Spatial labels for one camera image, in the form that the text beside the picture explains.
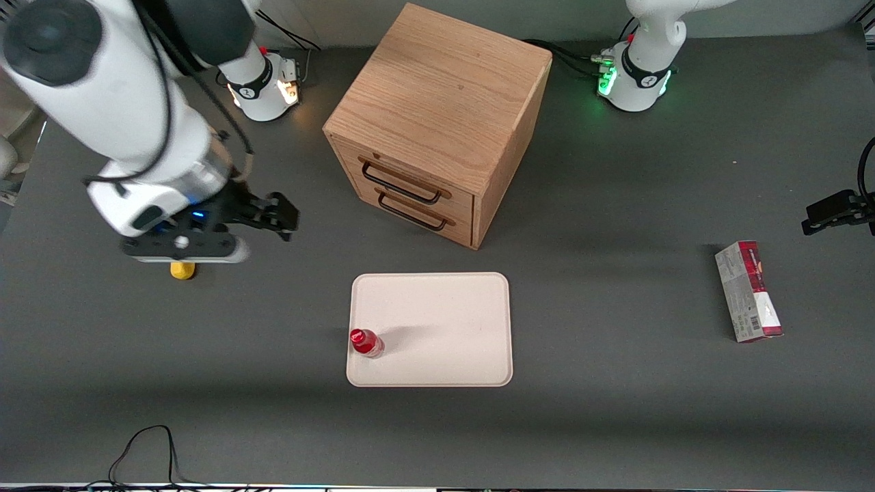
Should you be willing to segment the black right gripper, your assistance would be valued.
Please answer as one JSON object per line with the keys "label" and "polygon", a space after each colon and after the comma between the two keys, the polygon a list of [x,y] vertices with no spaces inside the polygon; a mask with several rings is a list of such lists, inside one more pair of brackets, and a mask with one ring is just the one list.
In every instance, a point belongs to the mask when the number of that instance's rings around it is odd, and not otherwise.
{"label": "black right gripper", "polygon": [[217,238],[230,234],[231,225],[241,225],[274,230],[284,242],[290,242],[298,229],[298,209],[278,192],[268,194],[265,202],[244,184],[229,182],[213,197],[190,204],[159,222],[159,236]]}

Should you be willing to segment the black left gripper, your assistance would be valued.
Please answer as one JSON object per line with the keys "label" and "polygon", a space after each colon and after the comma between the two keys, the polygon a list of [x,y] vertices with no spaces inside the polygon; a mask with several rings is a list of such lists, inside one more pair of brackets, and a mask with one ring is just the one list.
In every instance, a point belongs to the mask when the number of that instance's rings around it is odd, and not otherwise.
{"label": "black left gripper", "polygon": [[841,190],[806,207],[807,219],[801,222],[804,236],[837,226],[863,225],[875,236],[873,194]]}

